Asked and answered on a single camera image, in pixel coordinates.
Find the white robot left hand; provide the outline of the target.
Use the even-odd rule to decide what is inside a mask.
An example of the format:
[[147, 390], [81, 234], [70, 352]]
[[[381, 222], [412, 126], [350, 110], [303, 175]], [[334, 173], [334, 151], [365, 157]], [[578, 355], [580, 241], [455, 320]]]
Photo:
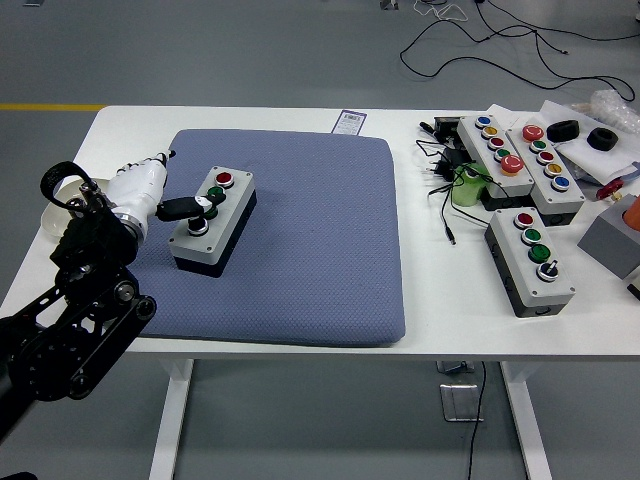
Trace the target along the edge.
[[158, 153], [137, 163], [126, 164], [109, 181], [107, 198], [120, 218], [141, 226], [155, 216], [164, 222], [200, 217], [213, 212], [226, 200], [226, 194], [213, 193], [162, 200], [167, 181], [167, 163], [172, 150]]

